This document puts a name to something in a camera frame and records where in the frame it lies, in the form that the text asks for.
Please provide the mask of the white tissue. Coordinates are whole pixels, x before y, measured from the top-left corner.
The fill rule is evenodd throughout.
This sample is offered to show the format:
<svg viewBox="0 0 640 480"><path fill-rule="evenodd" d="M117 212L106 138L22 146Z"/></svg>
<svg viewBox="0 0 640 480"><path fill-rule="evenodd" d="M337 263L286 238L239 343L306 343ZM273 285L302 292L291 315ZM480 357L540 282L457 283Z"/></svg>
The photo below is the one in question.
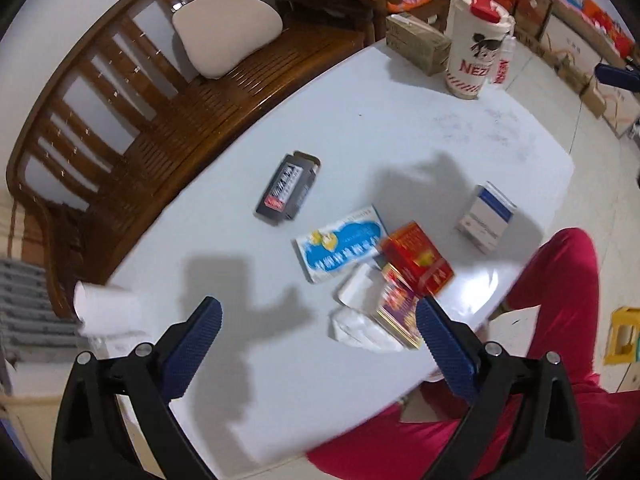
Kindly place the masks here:
<svg viewBox="0 0 640 480"><path fill-rule="evenodd" d="M329 336L345 346L392 353L405 346L374 317L385 281L373 261L358 264L337 289L338 307L330 314Z"/></svg>

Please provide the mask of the red trousers legs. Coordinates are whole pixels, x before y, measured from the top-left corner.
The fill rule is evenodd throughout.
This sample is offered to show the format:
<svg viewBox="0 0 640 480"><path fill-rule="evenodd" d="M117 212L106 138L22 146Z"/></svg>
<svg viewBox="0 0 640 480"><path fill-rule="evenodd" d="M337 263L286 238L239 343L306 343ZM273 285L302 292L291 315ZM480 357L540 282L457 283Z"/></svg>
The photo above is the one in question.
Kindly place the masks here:
<svg viewBox="0 0 640 480"><path fill-rule="evenodd" d="M536 308L526 356L489 352L431 298L418 324L444 380L422 388L442 405L437 422L403 422L392 405L307 453L340 479L634 479L639 474L639 396L610 393L593 368L599 271L589 235L556 232L506 295Z"/></svg>

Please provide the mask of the cardboard boxes on floor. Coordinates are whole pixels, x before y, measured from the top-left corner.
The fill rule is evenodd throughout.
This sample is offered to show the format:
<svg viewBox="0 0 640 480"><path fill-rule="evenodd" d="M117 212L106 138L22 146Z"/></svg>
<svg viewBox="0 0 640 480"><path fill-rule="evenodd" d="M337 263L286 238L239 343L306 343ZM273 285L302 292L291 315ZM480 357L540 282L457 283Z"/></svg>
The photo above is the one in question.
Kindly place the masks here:
<svg viewBox="0 0 640 480"><path fill-rule="evenodd" d="M566 79L619 138L639 125L639 93L597 80L599 64L629 68L639 45L593 0L495 0L510 11L518 41Z"/></svg>

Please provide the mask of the red cigarette box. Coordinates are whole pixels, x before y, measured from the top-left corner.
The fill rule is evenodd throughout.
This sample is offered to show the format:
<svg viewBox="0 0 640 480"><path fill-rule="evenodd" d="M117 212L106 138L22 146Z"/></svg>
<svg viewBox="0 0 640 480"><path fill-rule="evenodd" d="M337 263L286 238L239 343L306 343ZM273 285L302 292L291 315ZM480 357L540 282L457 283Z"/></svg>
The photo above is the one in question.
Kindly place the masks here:
<svg viewBox="0 0 640 480"><path fill-rule="evenodd" d="M422 228L411 221L380 244L386 260L418 295L437 295L454 277L448 260Z"/></svg>

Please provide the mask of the dark grey small box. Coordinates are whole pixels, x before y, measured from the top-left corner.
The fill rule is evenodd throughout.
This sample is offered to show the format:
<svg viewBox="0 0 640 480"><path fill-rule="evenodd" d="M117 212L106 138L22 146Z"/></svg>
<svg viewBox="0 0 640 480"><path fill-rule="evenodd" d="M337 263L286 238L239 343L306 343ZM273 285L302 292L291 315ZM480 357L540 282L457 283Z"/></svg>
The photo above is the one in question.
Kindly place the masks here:
<svg viewBox="0 0 640 480"><path fill-rule="evenodd" d="M301 151L286 154L274 172L255 214L272 224L294 220L317 179L321 162Z"/></svg>

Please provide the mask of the purple yellow snack box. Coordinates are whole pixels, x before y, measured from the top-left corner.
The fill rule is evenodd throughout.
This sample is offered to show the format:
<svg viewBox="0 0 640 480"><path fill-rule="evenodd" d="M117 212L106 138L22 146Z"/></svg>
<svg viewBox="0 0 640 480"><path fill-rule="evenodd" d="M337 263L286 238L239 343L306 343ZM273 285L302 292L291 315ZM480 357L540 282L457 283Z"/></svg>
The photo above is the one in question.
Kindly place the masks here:
<svg viewBox="0 0 640 480"><path fill-rule="evenodd" d="M416 327L420 297L405 283L399 271L387 263L382 269L383 288L374 319L408 349L419 349L423 338Z"/></svg>

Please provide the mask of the white blue medicine box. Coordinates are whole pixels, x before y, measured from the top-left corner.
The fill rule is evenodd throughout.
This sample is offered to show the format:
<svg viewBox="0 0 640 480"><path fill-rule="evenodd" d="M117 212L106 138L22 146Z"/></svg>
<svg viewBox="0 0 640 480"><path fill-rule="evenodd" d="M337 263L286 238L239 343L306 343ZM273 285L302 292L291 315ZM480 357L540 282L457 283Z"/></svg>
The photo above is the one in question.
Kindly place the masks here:
<svg viewBox="0 0 640 480"><path fill-rule="evenodd" d="M518 207L490 181L477 185L457 230L484 254L494 252Z"/></svg>

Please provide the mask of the Nezha popcorn bucket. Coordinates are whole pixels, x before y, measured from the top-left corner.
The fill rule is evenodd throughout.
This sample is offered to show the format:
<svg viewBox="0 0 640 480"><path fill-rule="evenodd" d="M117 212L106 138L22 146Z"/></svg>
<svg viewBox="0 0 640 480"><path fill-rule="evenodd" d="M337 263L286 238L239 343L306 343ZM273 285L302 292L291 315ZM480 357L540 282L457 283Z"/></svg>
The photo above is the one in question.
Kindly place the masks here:
<svg viewBox="0 0 640 480"><path fill-rule="evenodd" d="M514 18L494 0L456 0L445 81L460 99L480 94Z"/></svg>

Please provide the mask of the beige cushion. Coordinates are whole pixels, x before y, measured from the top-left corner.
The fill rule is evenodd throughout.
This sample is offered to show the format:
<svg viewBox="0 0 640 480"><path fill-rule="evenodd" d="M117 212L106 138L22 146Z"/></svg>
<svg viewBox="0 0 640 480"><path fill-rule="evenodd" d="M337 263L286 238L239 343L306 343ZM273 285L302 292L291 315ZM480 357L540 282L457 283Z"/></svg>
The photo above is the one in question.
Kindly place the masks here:
<svg viewBox="0 0 640 480"><path fill-rule="evenodd" d="M172 16L196 71L219 79L283 32L280 14L262 0L193 0Z"/></svg>

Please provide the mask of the wooden bench sofa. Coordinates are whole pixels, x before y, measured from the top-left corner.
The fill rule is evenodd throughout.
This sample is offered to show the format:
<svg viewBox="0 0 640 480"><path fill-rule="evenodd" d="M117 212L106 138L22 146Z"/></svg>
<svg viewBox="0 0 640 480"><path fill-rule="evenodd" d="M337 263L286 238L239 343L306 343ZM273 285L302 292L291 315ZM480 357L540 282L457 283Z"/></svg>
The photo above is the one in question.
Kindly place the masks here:
<svg viewBox="0 0 640 480"><path fill-rule="evenodd" d="M450 1L274 0L279 35L216 79L172 62L136 14L157 4L175 18L210 3L226 18L248 0L117 1L43 87L6 168L38 229L52 314L73 318L77 283L104 284L203 169L304 84L382 39L391 13L444 29Z"/></svg>

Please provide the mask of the brown cardboard tissue box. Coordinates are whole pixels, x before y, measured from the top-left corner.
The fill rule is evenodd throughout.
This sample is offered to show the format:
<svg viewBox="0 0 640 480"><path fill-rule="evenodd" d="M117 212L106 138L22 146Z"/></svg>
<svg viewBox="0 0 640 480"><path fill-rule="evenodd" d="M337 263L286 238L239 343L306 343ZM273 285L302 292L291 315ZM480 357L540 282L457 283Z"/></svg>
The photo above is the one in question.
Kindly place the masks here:
<svg viewBox="0 0 640 480"><path fill-rule="evenodd" d="M386 44L427 76L443 73L451 40L438 29L408 13L386 18Z"/></svg>

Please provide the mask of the blue white tissue packet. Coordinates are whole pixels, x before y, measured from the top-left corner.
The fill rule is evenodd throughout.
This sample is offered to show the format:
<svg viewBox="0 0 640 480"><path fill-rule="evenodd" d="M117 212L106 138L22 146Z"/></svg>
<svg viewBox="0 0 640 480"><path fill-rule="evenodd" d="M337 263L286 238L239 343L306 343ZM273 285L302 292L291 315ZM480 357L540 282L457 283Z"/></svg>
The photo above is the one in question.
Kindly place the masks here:
<svg viewBox="0 0 640 480"><path fill-rule="evenodd" d="M386 236L378 211L369 205L296 237L294 246L307 278L317 284L374 258Z"/></svg>

